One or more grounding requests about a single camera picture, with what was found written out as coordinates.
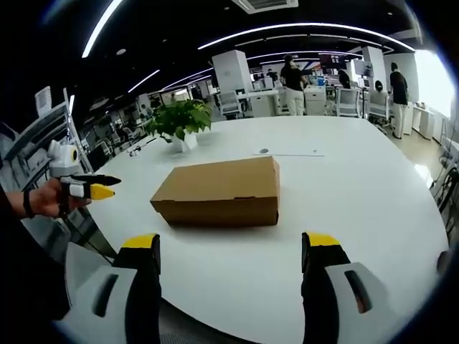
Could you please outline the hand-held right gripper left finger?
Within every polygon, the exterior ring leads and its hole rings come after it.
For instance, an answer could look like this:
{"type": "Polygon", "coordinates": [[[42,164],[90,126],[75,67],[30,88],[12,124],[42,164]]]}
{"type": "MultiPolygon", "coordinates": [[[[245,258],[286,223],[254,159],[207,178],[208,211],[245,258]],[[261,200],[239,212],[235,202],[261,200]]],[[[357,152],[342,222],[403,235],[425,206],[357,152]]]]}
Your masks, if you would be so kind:
{"type": "Polygon", "coordinates": [[[70,309],[55,327],[69,343],[159,343],[160,274],[159,234],[127,239],[113,261],[70,243],[70,309]]]}

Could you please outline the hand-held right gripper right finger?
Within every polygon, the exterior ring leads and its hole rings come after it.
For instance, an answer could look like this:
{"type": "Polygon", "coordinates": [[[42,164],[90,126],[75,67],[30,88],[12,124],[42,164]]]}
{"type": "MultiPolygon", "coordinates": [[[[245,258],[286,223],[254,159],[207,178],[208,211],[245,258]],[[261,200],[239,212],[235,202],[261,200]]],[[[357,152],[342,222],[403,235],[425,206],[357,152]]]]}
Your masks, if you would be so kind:
{"type": "Polygon", "coordinates": [[[302,233],[304,343],[383,343],[389,303],[383,283],[351,262],[337,239],[302,233]]]}

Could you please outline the person's left hand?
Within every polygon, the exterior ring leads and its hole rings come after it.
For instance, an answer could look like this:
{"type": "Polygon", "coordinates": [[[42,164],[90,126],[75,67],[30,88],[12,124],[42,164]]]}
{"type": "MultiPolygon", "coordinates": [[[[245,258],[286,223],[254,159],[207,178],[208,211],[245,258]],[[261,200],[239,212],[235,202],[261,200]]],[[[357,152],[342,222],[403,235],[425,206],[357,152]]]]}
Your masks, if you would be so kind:
{"type": "Polygon", "coordinates": [[[29,192],[29,204],[34,215],[59,218],[67,215],[77,208],[89,205],[90,199],[66,196],[62,190],[61,182],[51,178],[39,188],[29,192]]]}

